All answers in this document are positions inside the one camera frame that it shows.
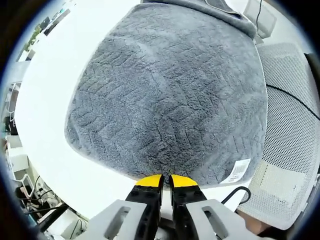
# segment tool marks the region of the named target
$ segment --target white care label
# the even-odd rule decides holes
[[[238,182],[245,175],[250,161],[251,158],[236,161],[230,175],[225,180],[220,182],[220,184],[232,184]]]

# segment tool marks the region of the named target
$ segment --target white table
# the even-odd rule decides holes
[[[92,2],[78,2],[39,42],[23,78],[15,111],[17,130],[33,167],[64,202],[88,219],[116,199],[125,199],[136,181],[75,152],[64,134],[66,114],[78,80],[98,44],[140,0]],[[208,199],[222,201],[238,186],[203,192]],[[236,193],[226,206],[234,211],[243,195],[243,191]],[[168,191],[163,193],[161,215],[172,219]]]

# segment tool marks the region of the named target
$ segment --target white mesh chair back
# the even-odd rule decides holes
[[[320,116],[314,77],[292,43],[257,46],[267,85],[281,88]],[[262,161],[238,207],[278,229],[288,229],[306,207],[320,163],[320,121],[290,95],[267,87],[268,116]]]

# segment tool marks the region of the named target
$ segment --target gray towel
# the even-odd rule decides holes
[[[209,4],[148,1],[105,37],[70,103],[74,149],[135,179],[213,186],[244,159],[241,181],[252,177],[267,121],[256,29],[223,0]]]

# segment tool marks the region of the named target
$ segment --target barcode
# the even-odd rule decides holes
[[[232,173],[233,175],[240,174],[246,171],[247,165],[240,165],[236,166],[234,169],[234,172]]]

